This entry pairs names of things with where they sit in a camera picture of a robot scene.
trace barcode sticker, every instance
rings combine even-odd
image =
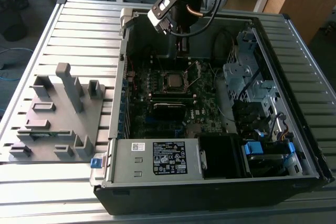
[[[145,143],[132,143],[132,151],[133,152],[144,152]]]

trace blue clip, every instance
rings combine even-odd
[[[101,158],[92,158],[90,162],[91,168],[102,168],[103,159]]]
[[[295,146],[292,142],[289,142],[288,143],[288,147],[289,147],[289,150],[291,153],[294,153],[295,152]]]
[[[244,149],[246,155],[264,153],[261,143],[257,141],[247,142],[247,144],[244,145]]]

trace printed label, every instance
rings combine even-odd
[[[155,175],[187,174],[184,142],[154,142],[153,173]]]
[[[145,143],[132,143],[132,151],[133,152],[144,152]]]

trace aluminum extrusion table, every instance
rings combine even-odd
[[[17,141],[16,129],[25,121],[35,93],[29,87],[34,75],[49,74],[53,82],[58,62],[72,65],[71,74],[85,84],[98,79],[107,89],[101,111],[96,152],[105,152],[118,65],[120,11],[150,5],[111,2],[60,1],[0,123],[0,161],[6,161],[6,144]],[[246,15],[244,12],[225,12]],[[329,167],[336,171],[336,95],[292,23],[281,15],[258,17],[274,47],[295,96],[322,148]],[[265,208],[202,211],[165,215],[110,216],[93,194],[89,164],[0,165],[0,222],[83,223],[162,222],[254,217],[265,223],[297,223],[297,218],[328,221],[336,217],[336,183],[313,193],[296,195]]]

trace motherboard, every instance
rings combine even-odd
[[[222,132],[208,62],[129,58],[130,138],[194,138]]]

